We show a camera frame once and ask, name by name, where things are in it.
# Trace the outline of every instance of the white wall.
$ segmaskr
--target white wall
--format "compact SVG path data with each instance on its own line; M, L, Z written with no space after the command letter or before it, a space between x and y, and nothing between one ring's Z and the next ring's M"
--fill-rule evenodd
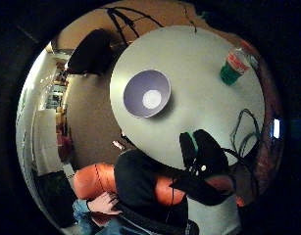
M31 174L33 155L33 123L41 98L41 91L49 84L56 70L56 61L51 54L43 50L34 62L24 85L17 113L16 143L19 162L25 182L38 207L51 219L38 197Z

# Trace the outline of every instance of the round table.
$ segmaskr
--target round table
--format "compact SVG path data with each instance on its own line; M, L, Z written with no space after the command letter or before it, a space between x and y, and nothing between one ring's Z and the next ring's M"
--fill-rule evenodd
M219 73L232 45L215 33L192 26L175 25L152 30L137 38L119 57L110 84L115 118L126 136L151 158L175 168L184 168L178 137L202 128L223 148L232 148L230 134L239 112L250 110L261 128L264 98L252 69L227 86ZM171 83L168 105L149 118L132 116L125 108L125 86L141 71L161 72ZM236 146L255 130L251 117L244 116L236 135ZM254 146L250 139L245 154ZM236 163L227 155L230 165Z

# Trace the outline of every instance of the chair backrest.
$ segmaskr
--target chair backrest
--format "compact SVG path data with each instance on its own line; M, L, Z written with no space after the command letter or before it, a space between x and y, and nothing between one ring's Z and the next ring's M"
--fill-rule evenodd
M110 65L112 57L109 33L102 28L95 29L73 51L68 61L68 71L71 74L100 74Z
M135 211L132 211L125 205L118 203L116 205L116 208L121 210L123 213L120 213L120 217L127 221L128 223L141 228L142 230L148 232L149 234L162 234L162 235L167 235L167 234L173 234L173 235L185 235L189 234L186 233L186 228L184 227L176 227L172 226L163 222L158 222L156 220L147 218L139 213L136 213Z

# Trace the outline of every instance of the hand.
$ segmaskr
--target hand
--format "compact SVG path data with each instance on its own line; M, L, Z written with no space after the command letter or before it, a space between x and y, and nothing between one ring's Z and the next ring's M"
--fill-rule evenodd
M102 212L105 214L119 214L121 211L112 210L113 206L119 202L114 193L104 192L95 200L87 203L92 212Z

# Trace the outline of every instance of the person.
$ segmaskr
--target person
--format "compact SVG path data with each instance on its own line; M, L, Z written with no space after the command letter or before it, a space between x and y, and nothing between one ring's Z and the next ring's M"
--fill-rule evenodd
M201 137L206 134L205 131L196 131L194 136L201 143L211 143L209 150L204 148L207 152L211 153L214 149L219 151L219 146L214 146L213 138L210 142L210 138ZM186 147L188 149L188 145L181 145L184 155ZM114 167L95 164L78 170L74 179L78 199L73 207L81 234L152 234L147 228L123 219L125 215L118 207L119 202L146 218L185 231L188 224L186 194L206 205L215 205L232 192L231 179L226 174L226 158L223 159L221 155L221 162L219 158L213 158L215 161L210 161L210 158L199 159L202 160L195 162L208 166L205 170L207 177L203 180L196 173L193 176L189 171L168 168L138 149L120 154ZM197 185L203 185L205 192L202 196L195 192L200 191Z

